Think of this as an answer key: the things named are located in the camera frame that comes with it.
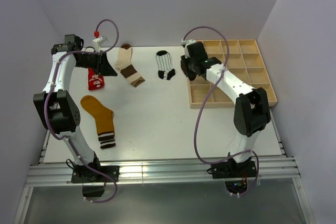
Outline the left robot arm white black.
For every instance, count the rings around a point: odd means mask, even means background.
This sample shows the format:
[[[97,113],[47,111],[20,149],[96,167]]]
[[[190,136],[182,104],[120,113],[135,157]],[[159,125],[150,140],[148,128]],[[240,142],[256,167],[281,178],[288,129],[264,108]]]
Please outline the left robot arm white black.
[[[74,158],[73,170],[83,172],[91,182],[102,176],[95,152],[89,147],[80,129],[80,111],[69,93],[74,68],[92,69],[102,76],[117,75],[104,51],[86,52],[84,40],[74,34],[65,35],[62,44],[51,49],[52,68],[43,91],[34,94],[33,103],[43,126],[53,137],[63,141]]]

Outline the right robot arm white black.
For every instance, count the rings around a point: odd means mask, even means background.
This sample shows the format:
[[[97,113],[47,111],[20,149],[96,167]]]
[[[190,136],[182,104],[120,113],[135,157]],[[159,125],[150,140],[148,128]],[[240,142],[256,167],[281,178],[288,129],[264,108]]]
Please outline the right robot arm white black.
[[[210,58],[202,42],[183,39],[182,47],[181,69],[185,76],[191,81],[202,77],[213,85],[209,93],[220,89],[234,104],[235,145],[222,161],[233,159],[227,164],[228,173],[240,176],[246,168],[244,162],[255,154],[256,139],[271,120],[267,92],[248,85],[231,73],[227,68],[229,57],[224,61]]]

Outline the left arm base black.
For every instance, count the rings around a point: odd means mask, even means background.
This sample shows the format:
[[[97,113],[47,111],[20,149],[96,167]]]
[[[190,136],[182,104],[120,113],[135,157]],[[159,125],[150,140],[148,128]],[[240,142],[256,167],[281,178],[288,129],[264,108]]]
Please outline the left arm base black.
[[[82,195],[86,199],[96,199],[103,195],[106,188],[106,183],[110,181],[110,179],[99,173],[97,174],[84,165],[76,165],[70,159],[66,159],[66,165],[72,170],[71,183],[73,184],[103,183],[102,186],[83,186]],[[89,166],[93,169],[96,169],[100,173],[108,175],[113,179],[114,182],[117,182],[119,179],[120,166],[101,166],[96,157],[93,163],[89,163]]]

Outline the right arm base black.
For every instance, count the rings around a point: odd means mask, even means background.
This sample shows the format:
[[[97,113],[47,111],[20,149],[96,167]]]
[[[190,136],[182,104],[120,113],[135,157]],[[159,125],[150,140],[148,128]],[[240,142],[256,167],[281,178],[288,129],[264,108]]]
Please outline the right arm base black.
[[[242,163],[237,163],[233,158],[227,161],[212,164],[206,172],[212,179],[234,179],[225,181],[225,187],[229,195],[237,198],[247,194],[259,180],[259,157],[252,152],[255,161],[251,157]]]

